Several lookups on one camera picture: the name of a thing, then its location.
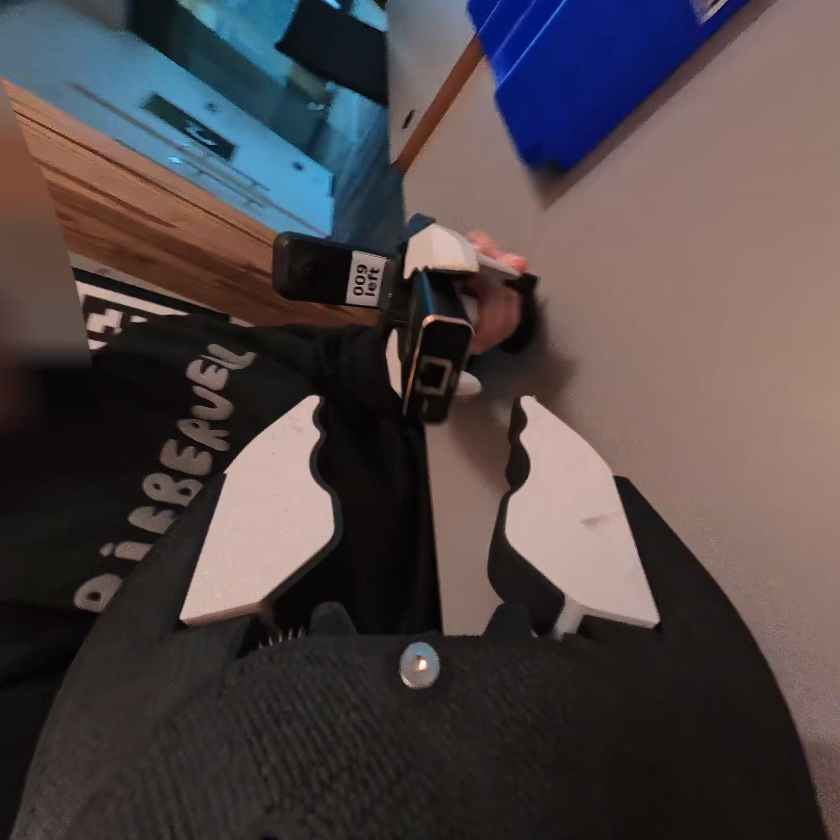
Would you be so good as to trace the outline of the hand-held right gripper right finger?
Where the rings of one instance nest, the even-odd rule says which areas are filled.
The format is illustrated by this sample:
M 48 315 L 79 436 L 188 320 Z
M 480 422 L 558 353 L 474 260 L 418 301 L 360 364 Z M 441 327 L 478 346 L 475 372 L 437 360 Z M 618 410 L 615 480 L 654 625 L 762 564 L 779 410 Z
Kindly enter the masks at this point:
M 654 594 L 610 467 L 533 396 L 511 408 L 506 467 L 487 562 L 505 606 L 533 637 L 595 620 L 630 633 L 660 625 Z

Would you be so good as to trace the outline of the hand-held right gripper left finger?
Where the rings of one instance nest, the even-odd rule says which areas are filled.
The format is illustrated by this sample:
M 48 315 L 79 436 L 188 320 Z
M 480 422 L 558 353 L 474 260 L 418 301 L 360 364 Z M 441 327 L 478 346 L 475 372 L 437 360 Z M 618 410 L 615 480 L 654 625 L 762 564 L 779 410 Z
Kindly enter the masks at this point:
M 306 397 L 225 470 L 179 615 L 183 624 L 267 614 L 337 544 L 340 504 L 318 465 L 326 438 L 321 410 L 321 397 Z

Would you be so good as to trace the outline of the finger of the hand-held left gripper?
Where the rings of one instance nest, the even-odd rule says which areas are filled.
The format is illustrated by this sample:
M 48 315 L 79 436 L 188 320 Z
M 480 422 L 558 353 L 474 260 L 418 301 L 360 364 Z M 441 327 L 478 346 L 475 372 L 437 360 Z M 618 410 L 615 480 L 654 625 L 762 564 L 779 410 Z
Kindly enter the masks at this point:
M 432 270 L 450 275 L 475 275 L 480 271 L 473 245 L 461 234 L 437 223 L 429 224 L 407 240 L 402 278 Z
M 390 331 L 385 345 L 385 362 L 391 387 L 399 398 L 403 398 L 403 373 L 399 349 L 399 333 L 396 329 L 393 329 Z M 469 400 L 480 393 L 482 393 L 482 384 L 479 380 L 473 374 L 463 371 L 458 378 L 454 398 Z

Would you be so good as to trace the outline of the black network splitter box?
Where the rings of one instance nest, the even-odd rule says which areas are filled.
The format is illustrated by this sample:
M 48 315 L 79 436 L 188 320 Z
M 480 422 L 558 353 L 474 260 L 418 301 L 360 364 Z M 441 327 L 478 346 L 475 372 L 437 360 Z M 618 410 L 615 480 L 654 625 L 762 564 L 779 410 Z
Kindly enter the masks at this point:
M 456 279 L 415 269 L 402 330 L 402 413 L 417 424 L 441 424 L 455 396 L 474 329 Z

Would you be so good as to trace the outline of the blue plastic bin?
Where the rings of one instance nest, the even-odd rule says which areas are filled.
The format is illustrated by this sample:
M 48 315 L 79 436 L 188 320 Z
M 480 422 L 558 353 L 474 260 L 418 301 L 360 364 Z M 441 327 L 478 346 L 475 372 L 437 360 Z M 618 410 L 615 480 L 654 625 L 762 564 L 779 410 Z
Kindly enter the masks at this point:
M 469 1 L 520 160 L 567 172 L 746 1 Z

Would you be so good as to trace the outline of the person's left forearm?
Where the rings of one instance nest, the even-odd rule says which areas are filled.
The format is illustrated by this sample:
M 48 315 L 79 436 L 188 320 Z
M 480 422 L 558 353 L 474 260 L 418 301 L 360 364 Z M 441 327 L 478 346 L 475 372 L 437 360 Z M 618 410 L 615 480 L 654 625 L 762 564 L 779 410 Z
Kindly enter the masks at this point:
M 290 324 L 247 329 L 246 336 L 255 350 L 300 375 L 311 392 L 347 416 L 371 415 L 422 432 L 418 420 L 403 414 L 388 374 L 385 339 L 375 328 Z

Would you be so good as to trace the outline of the grey desk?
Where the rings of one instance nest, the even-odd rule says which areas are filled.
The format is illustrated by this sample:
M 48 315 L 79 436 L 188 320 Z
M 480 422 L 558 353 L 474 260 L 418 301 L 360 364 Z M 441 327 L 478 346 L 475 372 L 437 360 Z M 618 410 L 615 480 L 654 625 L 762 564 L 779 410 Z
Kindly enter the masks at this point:
M 463 2 L 389 13 L 406 213 L 540 276 L 543 331 L 433 427 L 444 630 L 477 634 L 512 400 L 629 478 L 780 681 L 838 838 L 839 4 L 751 2 L 573 172 L 518 158 Z

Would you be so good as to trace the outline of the person's left hand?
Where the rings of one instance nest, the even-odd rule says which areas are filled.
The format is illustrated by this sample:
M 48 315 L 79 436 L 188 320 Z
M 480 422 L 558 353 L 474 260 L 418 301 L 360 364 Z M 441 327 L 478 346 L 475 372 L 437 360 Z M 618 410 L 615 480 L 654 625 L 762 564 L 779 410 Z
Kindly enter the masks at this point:
M 473 230 L 466 238 L 478 254 L 494 259 L 517 275 L 529 271 L 526 257 L 503 250 L 487 233 Z M 473 276 L 463 283 L 462 291 L 477 301 L 469 350 L 472 354 L 481 355 L 512 336 L 522 317 L 522 300 L 515 290 L 483 276 Z

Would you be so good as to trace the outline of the person's black printed sweatshirt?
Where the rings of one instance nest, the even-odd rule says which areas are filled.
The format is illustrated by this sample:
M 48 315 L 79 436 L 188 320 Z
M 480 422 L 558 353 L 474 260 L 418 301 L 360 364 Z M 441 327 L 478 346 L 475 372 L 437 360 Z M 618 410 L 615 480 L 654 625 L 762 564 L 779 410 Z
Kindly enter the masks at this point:
M 347 416 L 247 329 L 163 318 L 124 330 L 87 369 L 28 376 L 35 412 L 2 432 L 2 679 L 65 667 L 198 492 L 312 395 L 342 536 L 284 596 L 281 619 L 340 602 L 364 634 L 440 629 L 421 433 Z

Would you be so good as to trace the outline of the black white marker board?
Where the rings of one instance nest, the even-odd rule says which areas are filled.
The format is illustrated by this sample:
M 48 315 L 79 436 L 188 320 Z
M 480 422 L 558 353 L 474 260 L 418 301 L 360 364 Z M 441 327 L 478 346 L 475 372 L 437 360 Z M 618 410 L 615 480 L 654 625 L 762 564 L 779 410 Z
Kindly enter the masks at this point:
M 87 269 L 72 269 L 91 353 L 134 324 L 164 317 L 199 316 L 231 322 L 230 316 L 158 290 L 149 290 Z

